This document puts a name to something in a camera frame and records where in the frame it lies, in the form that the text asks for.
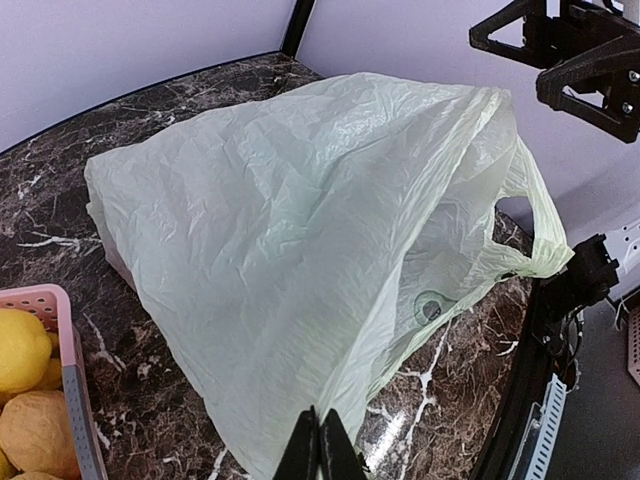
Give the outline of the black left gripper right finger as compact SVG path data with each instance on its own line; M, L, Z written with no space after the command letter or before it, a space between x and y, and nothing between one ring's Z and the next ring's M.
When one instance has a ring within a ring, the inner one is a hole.
M366 480L365 471L335 409L320 426L320 469L324 480Z

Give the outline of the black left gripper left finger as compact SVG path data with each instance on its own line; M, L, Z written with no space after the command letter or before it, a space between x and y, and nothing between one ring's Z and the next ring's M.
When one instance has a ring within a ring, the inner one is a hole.
M300 413L274 480L316 480L319 468L319 421L313 406Z

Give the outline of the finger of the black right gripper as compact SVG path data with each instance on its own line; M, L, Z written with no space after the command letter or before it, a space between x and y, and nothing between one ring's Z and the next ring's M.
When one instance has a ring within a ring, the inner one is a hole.
M623 34L544 72L539 102L624 143L639 135L639 36Z
M551 19L547 2L510 1L469 30L472 48L534 68L549 68L555 61L551 46Z

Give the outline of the light green plastic bag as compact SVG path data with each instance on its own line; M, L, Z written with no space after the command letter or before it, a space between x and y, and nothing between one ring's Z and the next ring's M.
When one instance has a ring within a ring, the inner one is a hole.
M502 279L572 257L510 93L375 73L214 109L90 158L108 261L236 461L368 402Z

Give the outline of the grey perforated basket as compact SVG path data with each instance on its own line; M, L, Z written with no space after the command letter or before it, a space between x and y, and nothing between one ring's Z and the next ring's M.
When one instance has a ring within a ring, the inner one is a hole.
M640 310L635 308L628 318L627 370L637 385L640 385Z

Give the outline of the yellow toy lemon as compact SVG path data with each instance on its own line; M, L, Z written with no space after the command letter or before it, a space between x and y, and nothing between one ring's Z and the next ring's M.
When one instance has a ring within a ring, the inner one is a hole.
M52 342L38 317L19 309L1 309L2 393L21 393L36 386L51 353Z

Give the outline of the pink plastic basket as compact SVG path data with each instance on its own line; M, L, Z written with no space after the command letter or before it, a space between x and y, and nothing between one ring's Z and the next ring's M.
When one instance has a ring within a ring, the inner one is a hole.
M66 291L55 284L3 289L1 306L37 316L46 329L58 333L65 395L74 447L83 479L108 478L91 409L79 333L73 326Z

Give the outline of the black front rail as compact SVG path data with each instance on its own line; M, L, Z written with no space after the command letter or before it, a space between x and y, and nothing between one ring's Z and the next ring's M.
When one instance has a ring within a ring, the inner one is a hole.
M472 479L526 479L551 376L566 384L567 394L575 383L572 331L583 307L563 275L534 285L507 391Z

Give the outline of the left black frame post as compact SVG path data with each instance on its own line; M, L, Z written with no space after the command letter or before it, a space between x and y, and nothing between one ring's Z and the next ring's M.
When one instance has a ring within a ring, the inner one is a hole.
M294 8L289 18L284 38L280 47L280 52L290 58L295 58L309 19L311 17L315 0L296 0Z

